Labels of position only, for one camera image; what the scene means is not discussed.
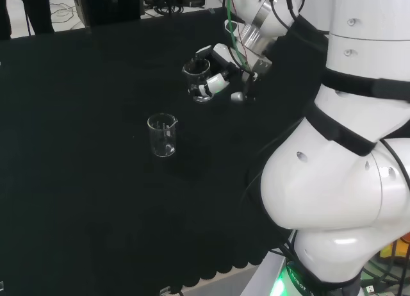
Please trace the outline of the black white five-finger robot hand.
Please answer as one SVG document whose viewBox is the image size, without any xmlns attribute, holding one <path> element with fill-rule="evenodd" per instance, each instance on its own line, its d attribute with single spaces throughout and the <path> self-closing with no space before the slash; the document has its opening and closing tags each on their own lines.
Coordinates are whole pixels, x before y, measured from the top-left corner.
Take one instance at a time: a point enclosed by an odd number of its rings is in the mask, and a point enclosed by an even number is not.
<svg viewBox="0 0 410 296">
<path fill-rule="evenodd" d="M 246 49 L 250 54 L 249 70 L 240 63 L 240 54 L 225 44 L 208 45 L 199 49 L 182 68 L 188 84 L 188 94 L 197 103 L 208 103 L 227 90 L 235 78 L 240 78 L 243 89 L 234 91 L 234 103 L 252 103 L 258 92 L 255 84 L 271 68 L 272 62 Z"/>
</svg>

